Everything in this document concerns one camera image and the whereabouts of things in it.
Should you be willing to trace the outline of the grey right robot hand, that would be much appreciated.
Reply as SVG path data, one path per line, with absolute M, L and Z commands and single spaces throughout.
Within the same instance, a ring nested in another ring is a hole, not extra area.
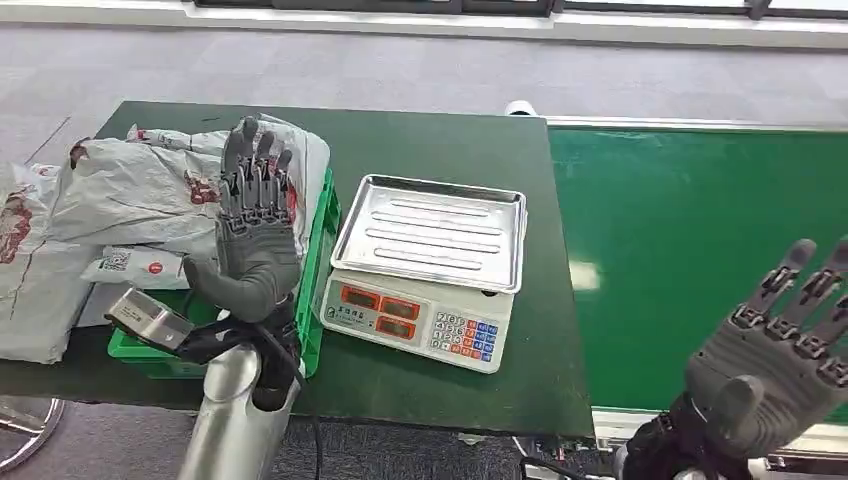
M 798 286 L 815 251 L 796 241 L 690 357 L 686 392 L 729 456 L 765 456 L 847 400 L 847 240 Z

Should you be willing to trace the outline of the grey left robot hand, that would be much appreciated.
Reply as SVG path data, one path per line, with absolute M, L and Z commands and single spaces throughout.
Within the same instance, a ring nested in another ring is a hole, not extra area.
M 258 119 L 230 130 L 221 156 L 215 258 L 184 261 L 193 292 L 235 318 L 259 323 L 283 303 L 301 276 L 288 205 L 292 152 Z

